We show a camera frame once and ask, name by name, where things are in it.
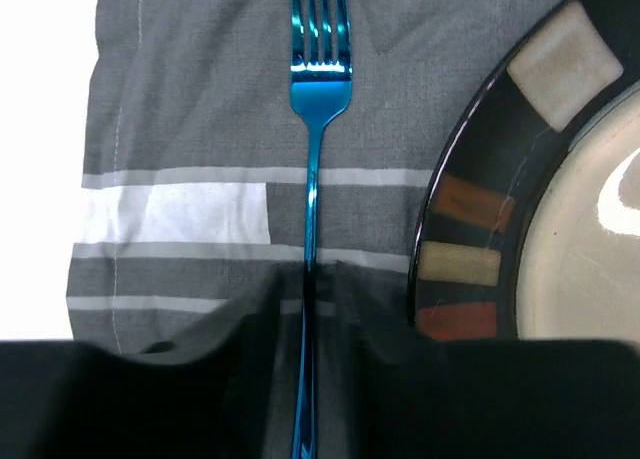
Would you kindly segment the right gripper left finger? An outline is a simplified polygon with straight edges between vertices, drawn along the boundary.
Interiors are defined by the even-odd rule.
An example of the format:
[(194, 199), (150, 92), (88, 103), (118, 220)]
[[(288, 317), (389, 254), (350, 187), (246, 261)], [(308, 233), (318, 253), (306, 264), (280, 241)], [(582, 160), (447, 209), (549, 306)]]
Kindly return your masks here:
[(258, 458), (292, 280), (240, 297), (138, 353), (81, 341), (1, 345), (5, 458)]

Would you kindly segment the grey striped cloth placemat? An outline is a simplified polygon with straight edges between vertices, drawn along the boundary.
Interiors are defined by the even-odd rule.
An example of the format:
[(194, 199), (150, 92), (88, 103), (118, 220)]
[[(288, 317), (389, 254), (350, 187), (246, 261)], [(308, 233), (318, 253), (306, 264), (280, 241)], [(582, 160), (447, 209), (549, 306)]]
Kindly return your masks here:
[[(346, 458), (334, 301), (404, 311), (415, 222), (473, 94), (561, 0), (347, 0), (353, 93), (327, 128), (318, 241), (318, 454)], [(282, 279), (263, 454), (290, 454), (308, 136), (289, 101), (290, 0), (98, 0), (67, 307), (119, 354)]]

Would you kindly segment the blue metal fork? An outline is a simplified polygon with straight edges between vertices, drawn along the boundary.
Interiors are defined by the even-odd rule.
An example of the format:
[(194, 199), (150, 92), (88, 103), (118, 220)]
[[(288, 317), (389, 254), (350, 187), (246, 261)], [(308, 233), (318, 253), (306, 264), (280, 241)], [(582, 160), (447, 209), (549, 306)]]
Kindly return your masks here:
[(317, 456), (316, 254), (318, 183), (325, 128), (352, 96), (347, 0), (291, 0), (290, 102), (308, 128), (304, 215), (304, 273), (293, 459)]

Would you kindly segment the dark patterned dinner plate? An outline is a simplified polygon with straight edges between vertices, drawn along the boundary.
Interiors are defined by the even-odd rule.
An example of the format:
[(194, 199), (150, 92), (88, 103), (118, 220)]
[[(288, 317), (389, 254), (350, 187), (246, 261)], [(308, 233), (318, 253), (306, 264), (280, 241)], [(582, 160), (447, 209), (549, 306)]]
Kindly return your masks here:
[(439, 341), (639, 338), (639, 0), (563, 0), (432, 174), (407, 286)]

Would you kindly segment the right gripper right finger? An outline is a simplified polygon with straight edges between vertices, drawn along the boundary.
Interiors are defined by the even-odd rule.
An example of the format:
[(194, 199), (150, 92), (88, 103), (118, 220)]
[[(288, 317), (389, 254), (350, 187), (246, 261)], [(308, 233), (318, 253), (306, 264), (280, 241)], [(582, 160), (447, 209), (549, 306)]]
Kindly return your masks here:
[(613, 340), (439, 342), (344, 263), (318, 273), (340, 369), (343, 448), (326, 458), (635, 458), (639, 348)]

